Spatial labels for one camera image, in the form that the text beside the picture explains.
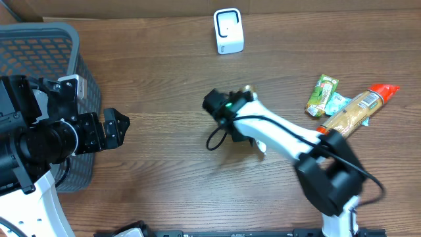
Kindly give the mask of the orange spaghetti packet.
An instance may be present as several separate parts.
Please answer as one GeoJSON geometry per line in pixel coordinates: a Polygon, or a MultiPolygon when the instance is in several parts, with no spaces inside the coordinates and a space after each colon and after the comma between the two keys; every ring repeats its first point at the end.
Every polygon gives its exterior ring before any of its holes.
{"type": "Polygon", "coordinates": [[[331,130],[336,130],[346,138],[360,125],[368,125],[369,118],[385,105],[399,90],[400,86],[392,84],[374,84],[364,91],[364,95],[348,104],[343,110],[343,112],[347,111],[348,115],[355,115],[357,117],[356,120],[358,120],[358,123],[356,125],[348,125],[346,127],[338,125],[334,128],[326,128],[321,124],[316,131],[327,134],[331,130]]]}

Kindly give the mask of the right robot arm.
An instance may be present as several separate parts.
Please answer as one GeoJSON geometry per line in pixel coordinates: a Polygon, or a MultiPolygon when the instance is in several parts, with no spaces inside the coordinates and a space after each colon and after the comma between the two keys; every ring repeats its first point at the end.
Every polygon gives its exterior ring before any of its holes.
{"type": "Polygon", "coordinates": [[[287,158],[306,198],[322,214],[324,236],[357,236],[356,208],[366,173],[336,131],[302,128],[268,110],[255,92],[209,92],[203,108],[233,141],[255,140],[287,158]]]}

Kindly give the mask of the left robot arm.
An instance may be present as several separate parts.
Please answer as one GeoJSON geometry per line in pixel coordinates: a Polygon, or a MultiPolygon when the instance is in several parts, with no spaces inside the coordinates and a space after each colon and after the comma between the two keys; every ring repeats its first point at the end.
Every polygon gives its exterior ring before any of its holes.
{"type": "Polygon", "coordinates": [[[73,156],[116,149],[130,126],[114,108],[78,111],[87,82],[77,74],[58,80],[1,77],[1,230],[7,236],[73,236],[56,188],[73,156]],[[52,164],[65,163],[59,180],[52,164]]]}

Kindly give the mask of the green snack packet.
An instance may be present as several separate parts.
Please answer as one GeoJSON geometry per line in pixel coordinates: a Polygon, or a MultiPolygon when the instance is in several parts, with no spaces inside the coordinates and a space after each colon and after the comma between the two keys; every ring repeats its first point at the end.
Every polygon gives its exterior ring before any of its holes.
{"type": "Polygon", "coordinates": [[[332,98],[338,84],[338,79],[322,74],[305,106],[305,112],[312,117],[321,117],[324,115],[326,105],[332,98]]]}

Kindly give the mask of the teal packet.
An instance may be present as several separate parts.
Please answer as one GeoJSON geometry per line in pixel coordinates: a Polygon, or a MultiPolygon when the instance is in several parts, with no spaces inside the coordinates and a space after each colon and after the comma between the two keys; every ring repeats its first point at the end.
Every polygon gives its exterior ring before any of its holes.
{"type": "Polygon", "coordinates": [[[348,106],[351,102],[358,99],[360,96],[364,95],[365,92],[358,94],[353,99],[348,97],[343,97],[337,92],[334,92],[332,98],[329,100],[325,108],[325,113],[330,115],[330,118],[323,124],[326,128],[334,128],[338,125],[348,126],[356,125],[358,123],[357,117],[355,115],[348,115],[347,111],[343,112],[344,108],[348,106]]]}

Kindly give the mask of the white tube with gold cap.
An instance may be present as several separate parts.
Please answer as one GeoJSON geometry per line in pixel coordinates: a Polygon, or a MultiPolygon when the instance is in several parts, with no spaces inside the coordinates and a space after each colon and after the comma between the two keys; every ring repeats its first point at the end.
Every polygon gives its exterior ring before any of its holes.
{"type": "MultiPolygon", "coordinates": [[[[250,85],[250,84],[249,85],[246,85],[241,90],[242,90],[242,92],[250,92],[253,101],[258,99],[258,95],[257,95],[256,89],[255,89],[255,87],[253,85],[250,85]]],[[[255,140],[255,143],[256,143],[257,148],[259,149],[259,151],[261,153],[263,153],[263,155],[266,155],[266,149],[267,149],[266,144],[264,144],[263,142],[261,142],[259,140],[255,140]]]]}

